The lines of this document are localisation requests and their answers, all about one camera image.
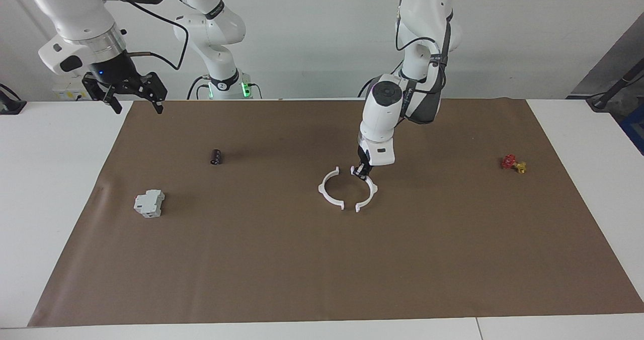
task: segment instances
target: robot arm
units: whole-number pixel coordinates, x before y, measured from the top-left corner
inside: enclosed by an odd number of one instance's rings
[[[134,94],[154,104],[157,113],[168,91],[154,72],[141,76],[127,54],[122,32],[104,6],[104,0],[34,0],[53,22],[58,34],[39,50],[55,74],[80,68],[90,73],[83,83],[93,99],[103,100],[117,113],[115,93]],[[122,0],[158,3],[162,0]],[[101,86],[108,88],[103,92]]]
[[[235,66],[232,53],[223,45],[241,42],[246,35],[242,19],[223,0],[186,0],[199,13],[181,16],[177,22],[189,31],[189,46],[198,53],[208,69],[210,88],[215,99],[247,99],[250,77]],[[175,27],[183,40],[183,32]]]
[[[460,28],[454,24],[452,29],[451,6],[451,0],[400,1],[396,48],[405,51],[405,60],[395,74],[375,78],[367,91],[357,177],[365,180],[373,166],[395,162],[393,132],[400,121],[428,124],[437,115],[448,52],[460,43]]]

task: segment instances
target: electrical outlet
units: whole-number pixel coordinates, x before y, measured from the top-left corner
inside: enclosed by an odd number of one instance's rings
[[[90,100],[90,95],[80,81],[60,82],[52,88],[56,97],[64,101]]]

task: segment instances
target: small black cylinder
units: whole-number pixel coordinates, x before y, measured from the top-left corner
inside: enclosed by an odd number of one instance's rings
[[[210,156],[210,164],[212,165],[220,165],[221,164],[221,150],[215,149],[212,151],[212,154]]]

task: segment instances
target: white circuit breaker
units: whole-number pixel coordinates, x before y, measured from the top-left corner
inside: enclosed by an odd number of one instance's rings
[[[161,202],[166,198],[162,191],[151,189],[145,194],[136,196],[134,210],[145,218],[161,217]]]

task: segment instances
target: brown paper mat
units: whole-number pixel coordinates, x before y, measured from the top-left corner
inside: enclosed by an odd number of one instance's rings
[[[29,325],[644,312],[525,102],[445,100],[435,124],[401,124],[356,214],[317,186],[356,164],[362,106],[136,102]],[[526,175],[501,170],[508,153]],[[161,218],[132,209],[147,189]]]

